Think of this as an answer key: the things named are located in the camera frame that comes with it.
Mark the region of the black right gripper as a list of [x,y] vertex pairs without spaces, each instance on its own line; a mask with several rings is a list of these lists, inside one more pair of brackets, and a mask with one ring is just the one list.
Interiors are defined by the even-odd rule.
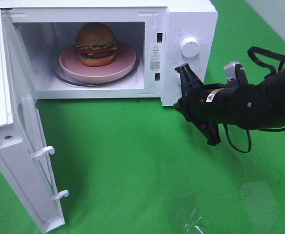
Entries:
[[176,67],[175,71],[180,76],[182,97],[173,104],[173,107],[203,134],[209,146],[216,146],[221,142],[218,124],[208,122],[200,115],[197,116],[199,97],[196,95],[203,90],[202,81],[188,63]]

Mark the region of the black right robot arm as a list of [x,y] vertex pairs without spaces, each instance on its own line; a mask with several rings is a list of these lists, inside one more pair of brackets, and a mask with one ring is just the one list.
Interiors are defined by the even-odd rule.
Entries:
[[219,124],[245,130],[285,126],[285,68],[257,85],[248,83],[240,63],[229,69],[235,78],[227,84],[203,84],[187,63],[175,70],[182,97],[174,108],[197,127],[208,145],[220,143]]

